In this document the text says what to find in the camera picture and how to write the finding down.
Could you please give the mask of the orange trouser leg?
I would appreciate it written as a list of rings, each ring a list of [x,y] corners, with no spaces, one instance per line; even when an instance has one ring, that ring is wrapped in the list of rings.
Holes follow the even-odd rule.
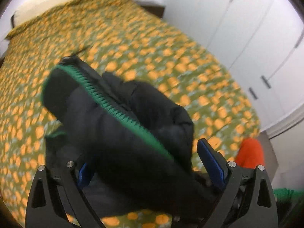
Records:
[[[243,168],[255,169],[258,165],[264,166],[265,158],[262,145],[255,138],[244,139],[234,161]]]

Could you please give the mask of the green knitted sweater sleeve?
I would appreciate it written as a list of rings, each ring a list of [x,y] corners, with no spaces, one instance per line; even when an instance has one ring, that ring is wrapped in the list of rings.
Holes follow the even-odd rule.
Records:
[[[277,204],[294,204],[303,199],[303,190],[277,188],[273,192]]]

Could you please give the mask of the white wardrobe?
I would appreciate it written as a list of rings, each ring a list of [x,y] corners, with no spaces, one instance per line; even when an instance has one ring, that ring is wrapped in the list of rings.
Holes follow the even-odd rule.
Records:
[[[230,70],[270,137],[303,122],[303,20],[289,0],[165,1],[165,19]]]

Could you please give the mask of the black puffer jacket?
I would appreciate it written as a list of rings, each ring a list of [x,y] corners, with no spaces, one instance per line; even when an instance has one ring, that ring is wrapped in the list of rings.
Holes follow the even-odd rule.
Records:
[[[202,219],[214,208],[218,191],[192,170],[192,120],[149,83],[70,56],[47,77],[42,103],[61,123],[45,138],[46,165],[85,166],[83,192],[99,216],[150,209]]]

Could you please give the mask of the green orange floral bedspread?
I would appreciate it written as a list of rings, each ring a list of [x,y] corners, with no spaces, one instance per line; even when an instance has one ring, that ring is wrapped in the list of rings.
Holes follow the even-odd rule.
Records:
[[[1,197],[19,225],[44,137],[59,122],[41,104],[59,60],[80,58],[102,73],[151,83],[185,107],[195,138],[226,159],[260,130],[257,113],[228,70],[206,49],[132,0],[73,0],[16,27],[1,67]]]

